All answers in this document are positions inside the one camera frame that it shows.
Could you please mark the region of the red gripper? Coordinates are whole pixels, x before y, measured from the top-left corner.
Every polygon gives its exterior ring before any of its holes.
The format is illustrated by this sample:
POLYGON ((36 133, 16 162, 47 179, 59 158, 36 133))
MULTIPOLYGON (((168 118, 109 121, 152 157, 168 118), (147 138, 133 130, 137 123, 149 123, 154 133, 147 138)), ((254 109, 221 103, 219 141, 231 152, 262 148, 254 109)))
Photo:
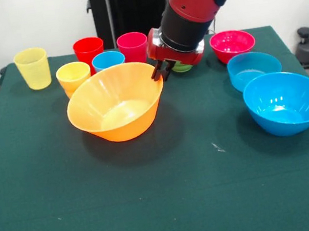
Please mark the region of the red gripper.
POLYGON ((157 60, 151 78, 153 80, 158 80, 162 74, 163 80, 167 81, 171 70, 174 67, 173 61, 178 61, 182 64, 193 66, 199 64, 204 55, 204 48, 204 40, 201 40, 198 43, 197 48, 190 52, 176 51, 173 48, 164 45, 159 38, 149 40, 147 48, 148 57, 150 59, 157 60), (166 61, 166 65, 161 70, 162 61, 164 60, 166 61))

